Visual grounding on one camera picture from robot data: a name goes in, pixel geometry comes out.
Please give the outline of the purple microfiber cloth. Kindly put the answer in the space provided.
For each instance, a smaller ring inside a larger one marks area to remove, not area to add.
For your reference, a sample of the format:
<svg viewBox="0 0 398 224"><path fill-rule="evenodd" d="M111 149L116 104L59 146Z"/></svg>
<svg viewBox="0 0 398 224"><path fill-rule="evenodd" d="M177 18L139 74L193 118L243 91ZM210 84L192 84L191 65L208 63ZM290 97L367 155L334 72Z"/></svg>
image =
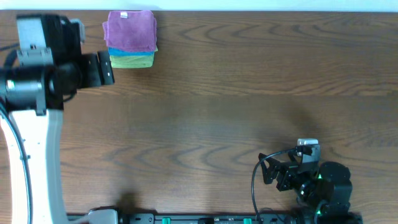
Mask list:
<svg viewBox="0 0 398 224"><path fill-rule="evenodd" d="M102 23L110 48L126 52L154 52L157 21L152 11L111 11Z"/></svg>

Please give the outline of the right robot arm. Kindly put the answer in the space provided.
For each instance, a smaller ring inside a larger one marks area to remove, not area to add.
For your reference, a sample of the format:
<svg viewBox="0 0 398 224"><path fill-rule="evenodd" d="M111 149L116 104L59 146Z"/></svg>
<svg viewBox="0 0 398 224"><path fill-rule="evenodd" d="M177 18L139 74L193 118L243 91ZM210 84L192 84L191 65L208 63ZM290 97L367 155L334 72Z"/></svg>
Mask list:
<svg viewBox="0 0 398 224"><path fill-rule="evenodd" d="M353 190L349 169L338 162L299 162L290 152L289 162L259 154L265 184L277 181L278 191L294 190L301 206L284 223L361 223L349 211Z"/></svg>

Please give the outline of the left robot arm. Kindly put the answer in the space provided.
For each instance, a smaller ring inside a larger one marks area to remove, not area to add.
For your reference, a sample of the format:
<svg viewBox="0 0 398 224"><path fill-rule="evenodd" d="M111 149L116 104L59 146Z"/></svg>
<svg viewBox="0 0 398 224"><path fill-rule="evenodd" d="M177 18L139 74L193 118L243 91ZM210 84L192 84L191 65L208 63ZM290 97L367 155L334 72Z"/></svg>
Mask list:
<svg viewBox="0 0 398 224"><path fill-rule="evenodd" d="M11 171L13 223L117 223L101 207L82 216L65 210L60 172L63 106L82 88L112 85L109 54L54 58L50 49L18 50L19 66L1 70L1 129Z"/></svg>

